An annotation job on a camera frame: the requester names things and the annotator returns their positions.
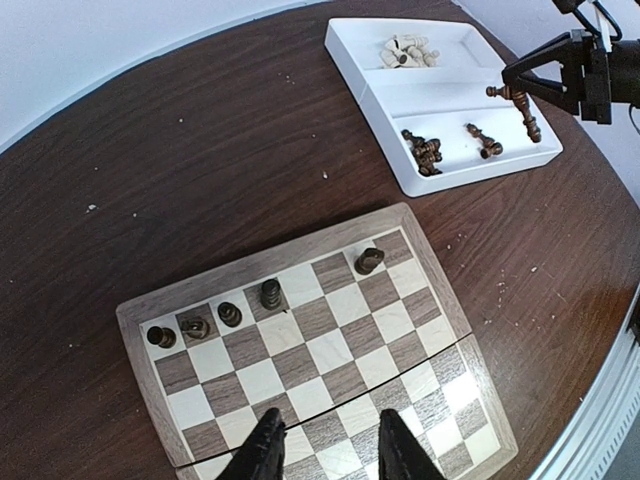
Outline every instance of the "dark wooden tabletop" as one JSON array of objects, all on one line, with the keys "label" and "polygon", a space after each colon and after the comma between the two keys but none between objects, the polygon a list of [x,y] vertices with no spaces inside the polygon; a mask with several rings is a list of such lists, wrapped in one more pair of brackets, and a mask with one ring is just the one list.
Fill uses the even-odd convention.
[{"label": "dark wooden tabletop", "polygon": [[323,48],[329,18],[363,15],[469,21],[446,1],[291,11],[119,76],[0,157],[0,478],[173,479],[116,306],[400,201],[513,426],[520,454],[496,478],[539,464],[640,279],[640,214],[574,119],[542,102],[565,149],[551,164],[404,197]]}]

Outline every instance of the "chess piece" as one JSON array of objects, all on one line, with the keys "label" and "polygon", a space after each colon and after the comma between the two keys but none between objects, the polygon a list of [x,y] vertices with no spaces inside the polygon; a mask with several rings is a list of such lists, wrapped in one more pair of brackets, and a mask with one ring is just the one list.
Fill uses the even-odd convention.
[{"label": "chess piece", "polygon": [[540,127],[536,122],[536,117],[531,115],[531,107],[529,105],[529,98],[525,92],[520,90],[513,90],[508,85],[501,88],[487,87],[487,95],[489,97],[500,96],[505,100],[511,100],[513,105],[520,110],[524,121],[522,122],[527,127],[527,135],[533,143],[540,143],[542,141],[542,133]]},{"label": "chess piece", "polygon": [[467,123],[467,131],[473,138],[477,138],[482,142],[482,150],[480,150],[480,156],[485,160],[492,155],[500,155],[503,152],[502,144],[496,142],[492,137],[488,137],[482,133],[478,127],[473,123]]},{"label": "chess piece", "polygon": [[356,259],[354,268],[360,275],[369,275],[384,260],[384,252],[377,248],[367,248]]},{"label": "chess piece", "polygon": [[233,303],[222,302],[218,305],[218,317],[227,327],[237,327],[242,322],[242,312]]},{"label": "chess piece", "polygon": [[151,327],[147,331],[147,341],[160,348],[171,348],[176,344],[176,334],[166,327]]},{"label": "chess piece", "polygon": [[180,331],[194,340],[202,340],[209,335],[211,327],[202,319],[188,319],[180,322]]},{"label": "chess piece", "polygon": [[267,310],[277,310],[282,304],[282,289],[275,278],[266,280],[260,287],[260,303]]},{"label": "chess piece", "polygon": [[385,64],[386,68],[398,68],[401,67],[400,62],[398,62],[398,58],[391,50],[383,50],[380,52],[380,58]]}]

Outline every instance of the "dark chess piece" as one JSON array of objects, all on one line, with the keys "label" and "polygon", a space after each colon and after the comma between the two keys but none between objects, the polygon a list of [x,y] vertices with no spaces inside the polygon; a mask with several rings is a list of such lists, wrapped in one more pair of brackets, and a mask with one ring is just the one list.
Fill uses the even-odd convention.
[{"label": "dark chess piece", "polygon": [[227,327],[237,327],[242,322],[242,312],[233,303],[222,302],[218,305],[218,316]]},{"label": "dark chess piece", "polygon": [[277,310],[282,304],[282,289],[275,278],[266,280],[260,286],[260,303],[267,310]]},{"label": "dark chess piece", "polygon": [[176,344],[176,334],[170,328],[151,327],[147,331],[147,340],[160,348],[171,348]]},{"label": "dark chess piece", "polygon": [[511,100],[513,105],[520,110],[524,121],[523,125],[527,128],[527,135],[533,143],[540,143],[542,140],[542,133],[540,127],[536,122],[536,117],[531,114],[531,106],[529,105],[529,98],[525,92],[520,90],[513,90],[508,85],[501,88],[487,87],[487,95],[489,97],[500,96],[505,100]]},{"label": "dark chess piece", "polygon": [[369,275],[384,260],[384,252],[377,248],[367,248],[356,259],[354,268],[360,275]]},{"label": "dark chess piece", "polygon": [[194,340],[202,340],[209,335],[211,327],[200,319],[183,320],[180,322],[180,331]]}]

